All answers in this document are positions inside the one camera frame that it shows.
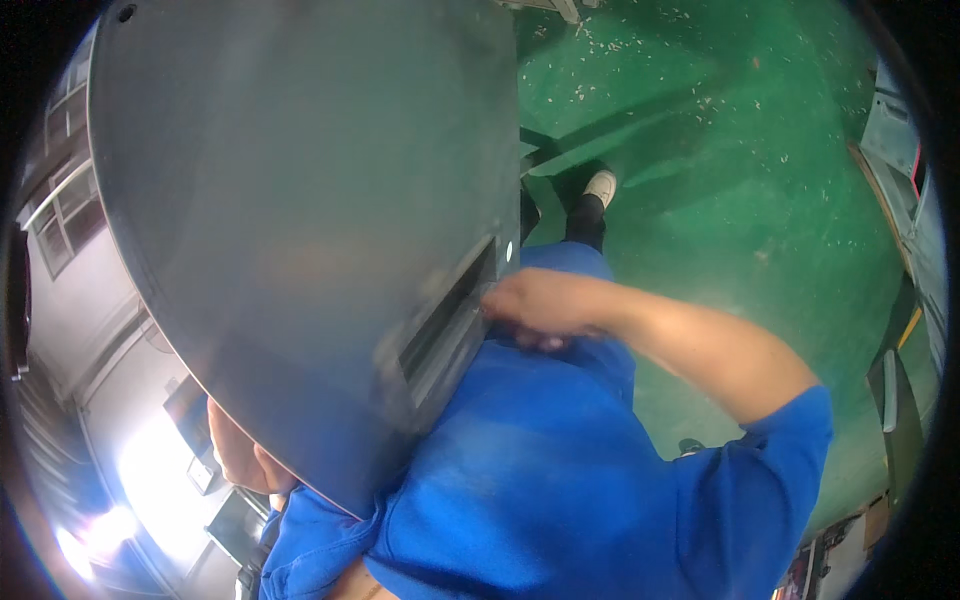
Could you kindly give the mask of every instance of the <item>light fixture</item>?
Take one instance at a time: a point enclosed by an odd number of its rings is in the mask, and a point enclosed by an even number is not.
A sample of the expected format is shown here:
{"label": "light fixture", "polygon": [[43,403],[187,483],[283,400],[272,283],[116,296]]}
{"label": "light fixture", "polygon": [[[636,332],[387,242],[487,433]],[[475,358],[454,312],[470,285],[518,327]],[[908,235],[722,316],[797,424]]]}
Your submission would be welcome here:
{"label": "light fixture", "polygon": [[63,557],[70,563],[73,570],[77,571],[87,581],[93,581],[93,567],[90,566],[90,560],[86,556],[84,546],[63,529],[57,531],[56,537],[60,552],[63,553]]}
{"label": "light fixture", "polygon": [[120,546],[123,540],[132,538],[136,529],[137,520],[130,509],[115,506],[108,513],[90,522],[83,536],[84,543],[95,555],[109,555]]}

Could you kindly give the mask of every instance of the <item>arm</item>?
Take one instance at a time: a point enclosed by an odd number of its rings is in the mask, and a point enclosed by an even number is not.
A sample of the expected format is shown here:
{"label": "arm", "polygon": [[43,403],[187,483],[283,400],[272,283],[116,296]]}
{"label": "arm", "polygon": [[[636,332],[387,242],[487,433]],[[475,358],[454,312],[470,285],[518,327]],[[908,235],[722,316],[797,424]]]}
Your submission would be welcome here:
{"label": "arm", "polygon": [[541,269],[507,277],[483,299],[493,319],[547,336],[556,348],[570,335],[611,335],[685,379],[737,422],[773,414],[817,384],[790,347],[733,315],[601,279]]}
{"label": "arm", "polygon": [[213,456],[230,483],[270,495],[274,510],[283,508],[286,495],[297,479],[234,423],[213,400],[206,399],[206,414],[213,442]]}

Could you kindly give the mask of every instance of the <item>green epoxy floor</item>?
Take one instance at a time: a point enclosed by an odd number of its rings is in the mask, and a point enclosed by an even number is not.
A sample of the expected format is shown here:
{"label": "green epoxy floor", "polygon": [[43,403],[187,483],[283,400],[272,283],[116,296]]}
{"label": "green epoxy floor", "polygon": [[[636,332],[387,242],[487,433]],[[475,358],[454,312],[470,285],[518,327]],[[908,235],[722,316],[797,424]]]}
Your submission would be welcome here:
{"label": "green epoxy floor", "polygon": [[[562,237],[562,201],[592,161],[612,168],[605,254],[618,280],[768,327],[830,387],[836,440],[808,532],[820,529],[887,485],[864,375],[902,266],[846,148],[866,123],[875,52],[833,0],[609,0],[581,15],[578,27],[515,12],[520,124],[546,158],[525,180],[543,212],[528,244]],[[925,335],[903,355],[928,419]],[[682,438],[741,435],[646,361],[635,411],[664,458]]]}

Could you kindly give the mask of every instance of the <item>black shoe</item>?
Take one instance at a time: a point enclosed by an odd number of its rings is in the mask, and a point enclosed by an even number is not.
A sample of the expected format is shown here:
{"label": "black shoe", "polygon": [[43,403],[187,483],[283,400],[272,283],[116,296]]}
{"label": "black shoe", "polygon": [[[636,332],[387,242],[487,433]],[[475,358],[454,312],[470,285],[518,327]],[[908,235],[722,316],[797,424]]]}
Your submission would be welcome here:
{"label": "black shoe", "polygon": [[685,438],[680,440],[680,443],[677,444],[680,447],[680,455],[686,456],[687,454],[696,454],[700,450],[706,450],[707,447],[703,444],[700,444],[696,440]]}

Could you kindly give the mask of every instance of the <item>white wall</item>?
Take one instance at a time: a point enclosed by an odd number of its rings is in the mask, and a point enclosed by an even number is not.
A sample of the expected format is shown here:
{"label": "white wall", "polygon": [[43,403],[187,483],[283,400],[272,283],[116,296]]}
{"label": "white wall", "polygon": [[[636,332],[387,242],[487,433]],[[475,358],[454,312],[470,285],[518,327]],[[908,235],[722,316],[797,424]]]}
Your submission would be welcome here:
{"label": "white wall", "polygon": [[827,554],[830,573],[820,582],[817,600],[840,600],[867,565],[867,551],[863,549],[867,519],[860,516],[850,532]]}
{"label": "white wall", "polygon": [[[111,490],[112,495],[127,498],[144,530],[166,555],[172,567],[163,573],[168,585],[197,593],[204,586],[192,580],[232,581],[236,568],[228,559],[204,554],[210,541],[204,526],[230,486],[221,480],[206,496],[193,487],[186,475],[193,453],[163,408],[168,382],[186,376],[187,369],[175,354],[161,352],[141,337],[86,404],[84,423],[101,470],[115,474],[105,474],[108,486],[112,480],[123,488]],[[219,548],[212,551],[222,554]],[[233,570],[224,571],[224,564]],[[208,590],[196,598],[225,597],[219,591]]]}
{"label": "white wall", "polygon": [[66,396],[136,315],[139,295],[108,228],[97,233],[56,279],[50,278],[32,233],[27,245],[33,303],[30,350]]}

